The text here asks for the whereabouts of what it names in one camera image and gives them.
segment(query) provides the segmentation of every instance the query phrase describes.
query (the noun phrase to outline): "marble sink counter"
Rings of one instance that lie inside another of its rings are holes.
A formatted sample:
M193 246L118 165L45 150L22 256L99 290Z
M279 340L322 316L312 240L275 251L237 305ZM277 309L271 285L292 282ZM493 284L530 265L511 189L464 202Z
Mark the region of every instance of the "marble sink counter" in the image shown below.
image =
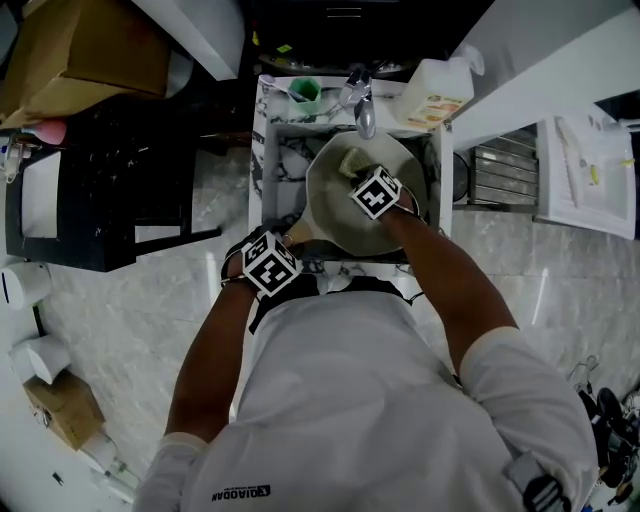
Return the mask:
M278 78L287 87L295 77ZM306 171L316 154L337 133L355 130L353 115L339 103L344 77L313 77L322 87L317 114L299 112L286 94L258 83L251 146L249 191L249 230L268 219L292 224L306 205ZM409 130L392 114L392 102L405 84L374 80L372 93L377 129L400 139L438 178L432 194L443 199L432 201L432 224L451 233L453 150L448 127L431 133ZM410 273L406 264L361 261L326 261L305 257L303 271L326 275L373 275L390 278Z

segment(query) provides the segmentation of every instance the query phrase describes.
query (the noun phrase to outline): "bottle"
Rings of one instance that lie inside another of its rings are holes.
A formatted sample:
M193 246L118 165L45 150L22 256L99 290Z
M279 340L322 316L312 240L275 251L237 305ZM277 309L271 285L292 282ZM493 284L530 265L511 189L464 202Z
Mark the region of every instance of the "bottle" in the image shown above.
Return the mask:
M473 99L472 70L483 75L484 60L466 43L449 60L424 59L395 102L398 123L418 130L434 129Z

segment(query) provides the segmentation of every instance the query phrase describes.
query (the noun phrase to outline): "white t-shirt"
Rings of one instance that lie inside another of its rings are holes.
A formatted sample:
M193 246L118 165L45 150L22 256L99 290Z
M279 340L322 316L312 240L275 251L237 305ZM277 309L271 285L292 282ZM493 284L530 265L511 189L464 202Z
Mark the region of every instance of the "white t-shirt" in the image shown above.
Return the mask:
M533 452L574 511L596 481L578 395L517 329L469 349L464 393L390 294L294 300L256 338L237 421L209 445L163 439L136 512L524 510L503 438Z

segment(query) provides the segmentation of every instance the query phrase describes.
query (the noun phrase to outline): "green cup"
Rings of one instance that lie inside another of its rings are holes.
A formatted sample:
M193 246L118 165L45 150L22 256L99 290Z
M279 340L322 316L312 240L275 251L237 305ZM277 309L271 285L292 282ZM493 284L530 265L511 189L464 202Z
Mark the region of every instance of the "green cup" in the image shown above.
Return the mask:
M289 96L289 102L304 114L316 114L320 109L322 87L313 78L296 78L289 89L297 92L308 101L296 101Z

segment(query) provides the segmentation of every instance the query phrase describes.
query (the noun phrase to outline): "marble floor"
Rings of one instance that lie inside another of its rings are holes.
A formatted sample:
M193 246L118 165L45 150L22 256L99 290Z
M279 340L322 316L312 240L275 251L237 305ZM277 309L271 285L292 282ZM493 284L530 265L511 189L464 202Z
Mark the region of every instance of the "marble floor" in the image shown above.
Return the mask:
M186 351L219 292L227 249L247 231L249 151L199 154L194 229L224 235L139 258L109 274L51 265L46 330L70 348L91 384L107 433L142 475L161 437ZM138 238L174 234L144 228ZM640 242L531 222L517 214L455 212L453 240L504 295L529 342L568 375L593 354L595 389L623 394L640 368ZM394 278L406 297L412 277ZM442 323L421 297L413 311L425 341L448 360ZM250 336L245 340L249 344Z

